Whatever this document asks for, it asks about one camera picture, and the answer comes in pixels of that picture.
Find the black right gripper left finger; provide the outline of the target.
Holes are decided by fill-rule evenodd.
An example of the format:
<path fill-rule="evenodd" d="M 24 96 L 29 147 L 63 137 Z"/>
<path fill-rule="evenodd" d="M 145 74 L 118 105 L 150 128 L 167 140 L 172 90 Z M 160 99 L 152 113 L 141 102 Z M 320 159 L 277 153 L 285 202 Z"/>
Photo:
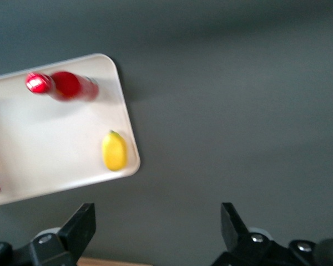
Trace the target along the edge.
<path fill-rule="evenodd" d="M 64 225 L 41 231 L 18 249 L 0 242 L 0 265 L 77 265 L 95 231 L 95 205 L 84 203 Z"/>

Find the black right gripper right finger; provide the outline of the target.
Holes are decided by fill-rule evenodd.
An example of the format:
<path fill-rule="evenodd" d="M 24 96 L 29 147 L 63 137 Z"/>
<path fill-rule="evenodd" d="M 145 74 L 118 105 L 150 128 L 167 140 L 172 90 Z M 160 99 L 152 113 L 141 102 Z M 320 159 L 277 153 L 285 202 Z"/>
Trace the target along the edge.
<path fill-rule="evenodd" d="M 284 247 L 263 233 L 251 232 L 232 203 L 220 208 L 221 235 L 226 251 L 213 265 L 316 265 L 311 241 L 293 240 Z"/>

